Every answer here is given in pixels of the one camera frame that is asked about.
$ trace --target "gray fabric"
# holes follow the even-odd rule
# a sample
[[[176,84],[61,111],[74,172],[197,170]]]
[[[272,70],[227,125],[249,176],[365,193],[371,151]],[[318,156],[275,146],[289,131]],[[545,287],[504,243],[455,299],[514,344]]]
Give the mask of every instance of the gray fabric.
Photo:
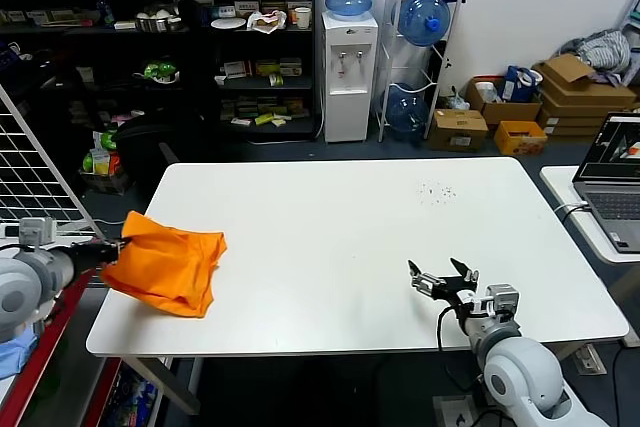
[[[619,30],[604,30],[584,39],[573,39],[560,48],[572,52],[596,70],[613,74],[623,72],[631,58],[631,48]]]

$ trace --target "orange cloth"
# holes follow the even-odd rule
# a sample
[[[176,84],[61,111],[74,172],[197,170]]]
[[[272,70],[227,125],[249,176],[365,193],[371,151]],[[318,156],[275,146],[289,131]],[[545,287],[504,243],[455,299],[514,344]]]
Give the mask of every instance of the orange cloth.
[[[154,307],[185,317],[204,317],[211,302],[211,276],[227,250],[222,233],[164,227],[130,212],[122,237],[131,241],[102,280]]]

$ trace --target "water dispenser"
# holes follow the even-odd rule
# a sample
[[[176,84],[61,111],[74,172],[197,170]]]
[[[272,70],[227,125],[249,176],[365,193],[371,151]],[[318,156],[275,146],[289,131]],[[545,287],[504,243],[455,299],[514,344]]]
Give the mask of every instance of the water dispenser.
[[[366,140],[378,24],[369,12],[351,18],[324,12],[322,21],[325,141]]]

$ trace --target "white plate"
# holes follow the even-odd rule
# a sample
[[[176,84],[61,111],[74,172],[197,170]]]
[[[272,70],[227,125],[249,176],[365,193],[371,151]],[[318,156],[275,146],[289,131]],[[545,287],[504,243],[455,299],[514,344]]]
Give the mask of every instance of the white plate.
[[[211,22],[211,27],[214,29],[237,29],[246,23],[246,19],[239,19],[237,17],[233,19],[216,19]]]

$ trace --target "bag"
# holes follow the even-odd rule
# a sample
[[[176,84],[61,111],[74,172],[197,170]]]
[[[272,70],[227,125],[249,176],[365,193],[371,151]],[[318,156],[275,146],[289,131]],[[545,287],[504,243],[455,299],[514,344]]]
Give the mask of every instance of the bag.
[[[541,82],[542,76],[538,72],[510,65],[498,94],[506,102],[531,102]]]

